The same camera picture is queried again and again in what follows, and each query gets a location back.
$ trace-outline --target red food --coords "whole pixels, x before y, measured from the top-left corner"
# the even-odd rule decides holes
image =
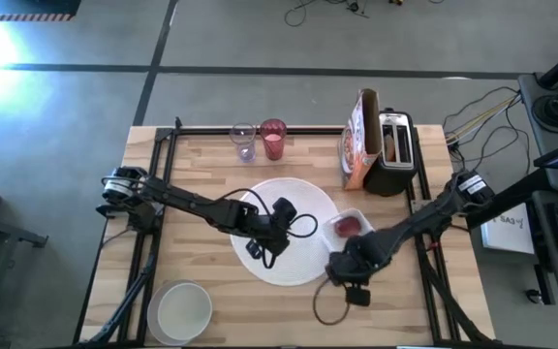
[[[340,219],[334,225],[335,234],[341,238],[357,236],[360,232],[360,223],[355,217],[349,216]]]

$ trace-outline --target white bowl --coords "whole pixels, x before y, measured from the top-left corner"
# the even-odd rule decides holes
[[[363,236],[374,230],[374,228],[372,228],[372,225],[369,223],[367,218],[365,218],[360,210],[356,208],[348,208],[345,211],[342,211],[336,216],[327,220],[321,227],[323,233],[323,241],[325,242],[325,245],[326,247],[328,247],[330,252],[341,252],[344,249],[344,246],[346,245],[346,241],[348,239],[340,238],[339,236],[337,236],[337,234],[335,234],[335,223],[337,223],[337,221],[339,221],[340,219],[350,216],[358,220],[358,223],[360,224],[360,231],[358,232],[358,234],[360,236]]]
[[[181,346],[210,323],[212,301],[202,286],[189,280],[172,281],[152,296],[147,308],[147,325],[165,345]]]

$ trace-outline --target paper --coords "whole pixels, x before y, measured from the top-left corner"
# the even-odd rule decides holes
[[[526,205],[520,204],[481,225],[483,247],[535,254]]]

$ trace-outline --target pink cup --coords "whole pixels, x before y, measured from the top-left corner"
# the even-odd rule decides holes
[[[283,146],[288,127],[279,119],[268,119],[260,125],[263,147],[269,160],[279,160],[283,156]]]

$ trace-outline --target desk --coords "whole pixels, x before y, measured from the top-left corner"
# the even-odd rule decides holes
[[[531,123],[533,134],[540,156],[558,148],[558,134],[545,131],[533,116],[534,103],[545,95],[558,94],[558,87],[552,90],[541,88],[532,75],[521,76],[518,79],[522,101]],[[554,298],[550,291],[548,275],[554,272],[558,285],[558,243],[556,235],[548,221],[547,204],[558,203],[558,170],[538,168],[518,182],[511,185],[492,200],[492,205],[481,212],[470,214],[467,218],[469,226],[476,228],[509,209],[521,203],[533,203],[537,219],[536,226],[531,230],[535,235],[539,231],[540,238],[536,250],[538,251],[539,264],[535,265],[536,276],[540,285],[542,299],[546,304],[553,304]]]
[[[122,165],[148,167],[155,131],[154,127],[131,129]],[[432,195],[438,195],[452,172],[443,130],[438,125],[418,126],[418,133],[430,190]],[[179,136],[171,184],[214,198],[268,178],[294,176],[321,187],[339,210],[359,208],[374,227],[388,227],[405,218],[409,214],[405,195],[382,198],[341,189],[338,140],[338,136],[288,135],[284,157],[276,162],[264,157],[264,146],[258,141],[257,159],[252,164],[243,164],[227,136]],[[105,238],[123,230],[125,224],[125,219],[109,221]],[[134,240],[132,234],[123,236],[101,252],[82,315],[81,340],[94,335],[122,300]],[[449,230],[443,235],[443,245],[454,295],[481,331],[493,337],[470,237],[463,231]],[[229,236],[195,216],[168,208],[154,290],[169,280],[183,278],[200,283],[214,306],[212,321],[191,343],[194,346],[432,343],[417,253],[411,241],[404,243],[387,268],[372,277],[371,306],[353,306],[348,318],[335,327],[319,324],[312,313],[313,293],[322,278],[296,287],[260,281],[240,264]],[[338,314],[344,306],[343,289],[328,288],[319,305],[322,316]],[[437,307],[443,317],[442,304],[438,302]],[[134,337],[139,311],[138,300],[129,337]],[[443,333],[447,333],[445,320],[440,322]],[[157,344],[148,332],[145,345]]]

